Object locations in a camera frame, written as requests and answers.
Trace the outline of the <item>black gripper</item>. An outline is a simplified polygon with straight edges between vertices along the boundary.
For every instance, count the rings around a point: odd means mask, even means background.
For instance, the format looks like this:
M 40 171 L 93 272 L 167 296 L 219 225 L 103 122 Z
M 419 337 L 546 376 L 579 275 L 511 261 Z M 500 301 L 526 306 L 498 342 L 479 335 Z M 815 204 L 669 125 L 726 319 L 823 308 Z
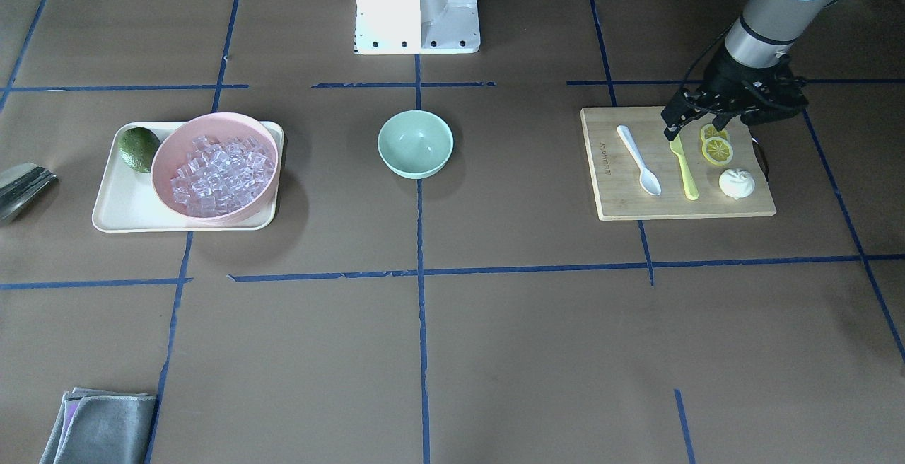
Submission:
M 751 68 L 738 62 L 723 45 L 704 70 L 698 89 L 681 87 L 681 100 L 670 100 L 660 112 L 663 134 L 674 141 L 693 120 L 714 115 L 712 125 L 720 132 L 735 117 L 755 126 L 793 118 L 808 106 L 806 80 L 790 69 L 790 56 L 780 54 L 776 64 Z

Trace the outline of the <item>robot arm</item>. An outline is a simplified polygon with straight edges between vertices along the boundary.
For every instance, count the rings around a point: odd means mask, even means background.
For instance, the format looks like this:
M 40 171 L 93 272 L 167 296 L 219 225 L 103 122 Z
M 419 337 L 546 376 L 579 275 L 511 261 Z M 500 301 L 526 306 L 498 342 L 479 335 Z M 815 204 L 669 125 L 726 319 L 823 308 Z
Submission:
M 713 116 L 721 131 L 793 118 L 807 106 L 804 78 L 790 69 L 790 48 L 821 10 L 838 0 L 749 0 L 712 43 L 699 87 L 679 87 L 660 116 L 668 141 L 694 120 Z

